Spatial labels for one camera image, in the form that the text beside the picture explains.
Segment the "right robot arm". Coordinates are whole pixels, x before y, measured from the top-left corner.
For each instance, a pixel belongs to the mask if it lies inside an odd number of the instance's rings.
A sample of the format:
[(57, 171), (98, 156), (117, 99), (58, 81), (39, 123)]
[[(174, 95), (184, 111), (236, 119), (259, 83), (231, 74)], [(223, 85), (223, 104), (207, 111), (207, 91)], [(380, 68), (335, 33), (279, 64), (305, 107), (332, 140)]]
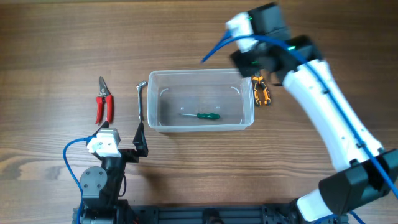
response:
[(226, 28), (238, 45), (231, 59), (241, 75), (275, 73), (306, 112), (330, 155), (335, 174), (296, 202), (303, 222), (342, 216), (397, 192), (397, 151), (386, 151), (364, 127), (318, 47), (306, 35), (291, 36), (277, 4), (239, 13)]

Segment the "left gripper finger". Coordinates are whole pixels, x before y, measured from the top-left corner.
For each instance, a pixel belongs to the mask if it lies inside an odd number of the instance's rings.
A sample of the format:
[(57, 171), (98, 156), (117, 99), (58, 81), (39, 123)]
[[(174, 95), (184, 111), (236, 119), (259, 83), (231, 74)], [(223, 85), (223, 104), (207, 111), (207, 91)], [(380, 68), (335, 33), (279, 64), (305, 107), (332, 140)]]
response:
[(93, 135), (96, 136), (97, 133), (102, 129), (102, 128), (108, 128), (109, 127), (109, 122), (105, 121), (94, 133)]
[(141, 121), (138, 125), (136, 134), (133, 139), (133, 145), (136, 147), (137, 152), (147, 152), (148, 147), (147, 147), (147, 142), (145, 138), (145, 132), (144, 132), (144, 123)]

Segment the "green handled screwdriver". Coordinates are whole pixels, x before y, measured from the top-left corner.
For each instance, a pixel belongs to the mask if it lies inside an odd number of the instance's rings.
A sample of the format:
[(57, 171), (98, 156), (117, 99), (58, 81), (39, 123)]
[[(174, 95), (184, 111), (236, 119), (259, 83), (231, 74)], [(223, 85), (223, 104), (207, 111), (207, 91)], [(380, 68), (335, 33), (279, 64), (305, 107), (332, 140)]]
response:
[(220, 115), (215, 113), (197, 113), (197, 114), (186, 114), (180, 113), (181, 116), (193, 116), (198, 119), (208, 119), (208, 120), (218, 120), (220, 119)]

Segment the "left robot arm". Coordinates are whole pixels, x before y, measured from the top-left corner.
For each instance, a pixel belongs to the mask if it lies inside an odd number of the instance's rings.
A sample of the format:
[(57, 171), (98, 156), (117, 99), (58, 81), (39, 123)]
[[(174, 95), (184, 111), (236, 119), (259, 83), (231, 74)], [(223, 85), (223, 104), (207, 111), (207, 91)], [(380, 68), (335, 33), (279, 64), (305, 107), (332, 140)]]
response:
[(85, 170), (79, 181), (81, 203), (74, 209), (72, 223), (139, 223), (129, 202), (122, 199), (126, 192), (126, 164), (138, 163), (148, 156), (144, 124), (139, 123), (133, 139), (133, 149), (120, 149), (116, 128), (106, 121), (86, 140), (90, 154), (100, 160), (100, 166)]

